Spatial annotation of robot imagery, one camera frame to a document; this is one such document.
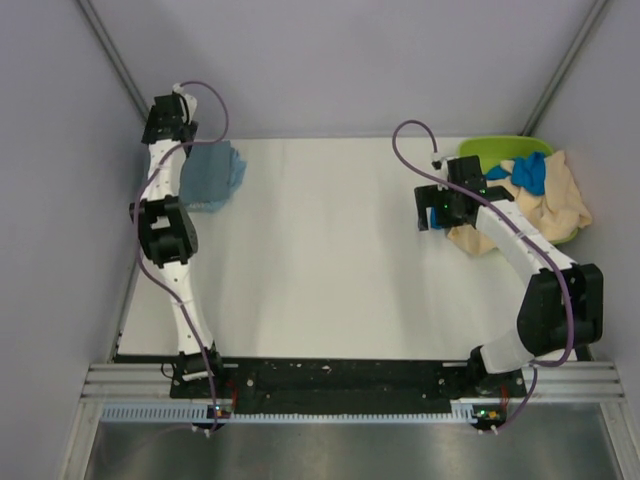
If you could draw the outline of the grey-blue t shirt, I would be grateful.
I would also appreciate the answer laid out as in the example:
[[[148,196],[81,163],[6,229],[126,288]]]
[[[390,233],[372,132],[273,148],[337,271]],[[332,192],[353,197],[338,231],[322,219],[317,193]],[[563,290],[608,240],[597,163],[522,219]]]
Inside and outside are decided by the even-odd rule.
[[[196,145],[182,167],[179,197],[188,203],[228,203],[242,185],[246,167],[246,161],[230,141]]]

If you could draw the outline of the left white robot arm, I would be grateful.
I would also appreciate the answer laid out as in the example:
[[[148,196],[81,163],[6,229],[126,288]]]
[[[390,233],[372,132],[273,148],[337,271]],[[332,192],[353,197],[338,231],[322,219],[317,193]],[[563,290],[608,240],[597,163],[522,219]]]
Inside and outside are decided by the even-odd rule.
[[[174,382],[192,382],[205,396],[226,387],[227,374],[216,366],[218,355],[193,282],[192,260],[199,244],[196,228],[179,197],[182,167],[197,132],[192,119],[197,102],[175,89],[154,99],[142,143],[148,148],[149,167],[138,199],[129,207],[135,225],[145,275],[170,299],[177,330]]]

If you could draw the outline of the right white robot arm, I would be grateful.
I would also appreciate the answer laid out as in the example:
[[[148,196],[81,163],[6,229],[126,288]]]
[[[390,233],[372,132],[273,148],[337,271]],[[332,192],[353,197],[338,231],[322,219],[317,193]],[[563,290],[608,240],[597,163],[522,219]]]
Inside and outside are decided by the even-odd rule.
[[[514,325],[471,351],[469,388],[490,395],[506,375],[531,361],[545,362],[555,351],[599,341],[602,271],[576,263],[546,240],[505,187],[488,183],[478,157],[437,158],[432,165],[431,184],[414,190],[419,229],[475,228],[495,244],[526,288]]]

